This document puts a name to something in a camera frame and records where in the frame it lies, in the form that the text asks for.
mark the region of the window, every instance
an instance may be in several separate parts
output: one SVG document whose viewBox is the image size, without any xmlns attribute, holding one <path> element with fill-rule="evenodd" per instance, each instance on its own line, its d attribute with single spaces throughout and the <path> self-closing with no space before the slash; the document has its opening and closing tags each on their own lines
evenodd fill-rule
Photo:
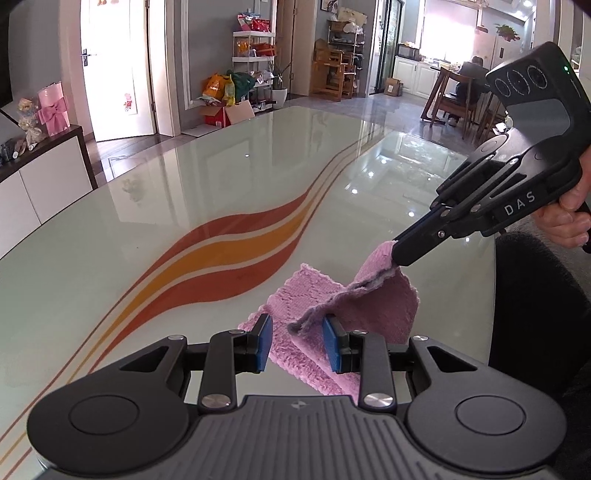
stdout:
<svg viewBox="0 0 591 480">
<path fill-rule="evenodd" d="M 446 0 L 427 0 L 421 54 L 462 63 L 472 58 L 478 12 Z"/>
</svg>

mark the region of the white door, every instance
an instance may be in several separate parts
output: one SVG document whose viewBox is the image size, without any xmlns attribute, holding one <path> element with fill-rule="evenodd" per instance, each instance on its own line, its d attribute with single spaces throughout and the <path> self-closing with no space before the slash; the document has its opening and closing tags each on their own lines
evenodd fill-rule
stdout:
<svg viewBox="0 0 591 480">
<path fill-rule="evenodd" d="M 396 62 L 394 63 L 394 72 L 392 76 L 393 78 L 400 80 L 404 84 L 402 87 L 403 91 L 413 91 L 416 68 L 416 62 L 396 57 Z"/>
<path fill-rule="evenodd" d="M 419 66 L 417 68 L 416 79 L 414 82 L 414 94 L 419 97 L 429 98 L 439 72 L 429 67 Z"/>
<path fill-rule="evenodd" d="M 147 11 L 144 0 L 82 0 L 84 79 L 97 141 L 156 133 Z"/>
</svg>

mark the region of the metal screw cap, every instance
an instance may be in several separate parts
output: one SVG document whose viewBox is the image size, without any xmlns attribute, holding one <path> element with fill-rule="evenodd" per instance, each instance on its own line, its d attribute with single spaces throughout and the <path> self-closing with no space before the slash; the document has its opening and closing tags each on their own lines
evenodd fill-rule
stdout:
<svg viewBox="0 0 591 480">
<path fill-rule="evenodd" d="M 387 393 L 370 393 L 363 402 L 373 408 L 387 408 L 394 403 L 394 398 Z"/>
<path fill-rule="evenodd" d="M 205 395 L 201 399 L 201 405 L 207 408 L 224 408 L 230 405 L 230 397 L 221 393 L 212 393 Z"/>
</svg>

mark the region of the pink cloth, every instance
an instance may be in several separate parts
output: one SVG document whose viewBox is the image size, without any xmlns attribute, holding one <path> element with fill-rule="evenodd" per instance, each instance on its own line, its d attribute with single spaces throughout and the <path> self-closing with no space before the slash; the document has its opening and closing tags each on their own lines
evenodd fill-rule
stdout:
<svg viewBox="0 0 591 480">
<path fill-rule="evenodd" d="M 332 372 L 322 321 L 333 313 L 348 332 L 362 329 L 383 335 L 388 343 L 406 343 L 418 297 L 400 267 L 392 264 L 393 245 L 380 245 L 347 287 L 302 264 L 239 328 L 250 330 L 261 313 L 270 314 L 271 361 L 324 395 L 351 395 L 357 401 L 359 374 Z"/>
</svg>

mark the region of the glass door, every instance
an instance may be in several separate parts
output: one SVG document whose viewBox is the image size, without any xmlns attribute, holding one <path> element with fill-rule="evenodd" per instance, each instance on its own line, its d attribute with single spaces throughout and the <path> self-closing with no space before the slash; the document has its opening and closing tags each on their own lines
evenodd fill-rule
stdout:
<svg viewBox="0 0 591 480">
<path fill-rule="evenodd" d="M 378 74 L 375 82 L 375 93 L 384 91 L 387 78 L 392 76 L 394 71 L 394 60 L 396 56 L 396 45 L 402 14 L 401 0 L 385 0 L 385 22 L 382 33 L 381 52 L 379 56 Z"/>
</svg>

